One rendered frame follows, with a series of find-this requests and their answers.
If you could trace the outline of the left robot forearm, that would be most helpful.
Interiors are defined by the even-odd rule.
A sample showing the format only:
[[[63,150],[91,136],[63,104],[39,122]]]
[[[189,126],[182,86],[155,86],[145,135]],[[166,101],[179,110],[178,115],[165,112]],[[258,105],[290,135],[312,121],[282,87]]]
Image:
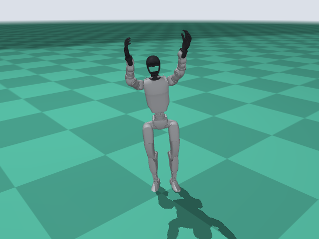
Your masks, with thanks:
[[[181,51],[179,51],[178,52],[178,64],[177,64],[177,69],[179,70],[179,71],[184,71],[184,70],[186,70],[186,57],[185,58],[182,58],[181,56],[182,56],[182,52]],[[187,56],[187,55],[186,55]]]

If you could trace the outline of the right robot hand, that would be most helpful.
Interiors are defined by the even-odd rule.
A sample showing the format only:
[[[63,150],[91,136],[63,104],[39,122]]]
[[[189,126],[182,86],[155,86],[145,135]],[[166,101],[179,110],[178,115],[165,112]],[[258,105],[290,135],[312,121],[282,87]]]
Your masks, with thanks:
[[[130,44],[130,37],[128,37],[125,42],[124,42],[124,53],[125,53],[125,60],[127,61],[128,65],[129,66],[132,66],[133,65],[133,62],[132,62],[132,55],[129,54],[129,50],[128,50],[128,45]]]

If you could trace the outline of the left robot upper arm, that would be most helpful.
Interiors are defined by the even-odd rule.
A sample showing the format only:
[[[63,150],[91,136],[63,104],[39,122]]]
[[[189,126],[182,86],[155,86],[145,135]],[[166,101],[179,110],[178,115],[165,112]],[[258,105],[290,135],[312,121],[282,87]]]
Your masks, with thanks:
[[[184,75],[184,71],[179,71],[177,68],[174,70],[174,74],[167,77],[168,85],[173,86],[178,83],[178,80]]]

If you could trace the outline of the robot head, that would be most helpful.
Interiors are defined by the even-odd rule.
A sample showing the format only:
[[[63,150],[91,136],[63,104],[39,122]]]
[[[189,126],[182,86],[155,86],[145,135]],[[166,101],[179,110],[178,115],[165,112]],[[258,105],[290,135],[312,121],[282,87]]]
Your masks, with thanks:
[[[154,56],[154,55],[149,56],[146,60],[146,65],[147,65],[147,69],[152,77],[152,78],[150,78],[150,80],[155,81],[155,80],[158,80],[161,78],[161,77],[159,77],[159,78],[157,77],[158,73],[160,72],[160,60],[157,56]],[[150,72],[149,67],[155,67],[155,66],[159,66],[158,71]]]

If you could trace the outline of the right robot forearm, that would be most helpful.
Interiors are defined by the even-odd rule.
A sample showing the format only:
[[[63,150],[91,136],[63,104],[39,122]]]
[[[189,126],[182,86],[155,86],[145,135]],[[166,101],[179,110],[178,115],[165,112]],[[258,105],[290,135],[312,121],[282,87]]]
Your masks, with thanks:
[[[131,80],[131,79],[133,79],[134,78],[134,76],[135,76],[135,74],[134,74],[134,59],[132,59],[132,62],[133,62],[133,65],[132,66],[129,66],[128,65],[128,63],[127,63],[127,61],[126,61],[126,74],[125,74],[125,80],[126,79],[129,79],[129,80]]]

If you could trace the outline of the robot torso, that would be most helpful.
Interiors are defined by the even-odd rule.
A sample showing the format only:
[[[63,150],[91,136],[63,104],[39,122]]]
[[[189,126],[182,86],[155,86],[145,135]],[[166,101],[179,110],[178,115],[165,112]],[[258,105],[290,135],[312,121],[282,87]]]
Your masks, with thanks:
[[[167,128],[167,115],[164,112],[167,111],[169,105],[169,93],[168,93],[168,81],[166,76],[157,76],[158,80],[144,79],[144,91],[147,100],[147,105],[150,108],[153,115],[153,127],[154,129]]]

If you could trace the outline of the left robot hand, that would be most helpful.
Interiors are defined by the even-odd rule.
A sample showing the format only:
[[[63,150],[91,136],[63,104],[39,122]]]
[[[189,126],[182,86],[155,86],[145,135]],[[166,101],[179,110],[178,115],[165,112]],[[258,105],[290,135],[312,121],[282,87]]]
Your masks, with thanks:
[[[181,34],[182,36],[182,39],[183,39],[183,43],[182,43],[182,48],[180,48],[180,51],[182,52],[182,58],[185,58],[186,57],[186,54],[187,54],[187,49],[189,48],[190,46],[190,43],[191,43],[191,36],[190,34],[188,33],[187,30],[183,30],[185,32],[185,37],[183,35],[183,33]]]

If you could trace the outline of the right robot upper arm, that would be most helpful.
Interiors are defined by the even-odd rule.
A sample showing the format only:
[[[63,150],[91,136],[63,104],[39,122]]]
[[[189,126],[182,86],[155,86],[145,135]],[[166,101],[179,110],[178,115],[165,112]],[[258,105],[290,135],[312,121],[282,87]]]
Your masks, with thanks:
[[[131,80],[126,79],[127,85],[133,87],[136,90],[143,90],[144,89],[144,81],[143,80],[137,80],[135,77]]]

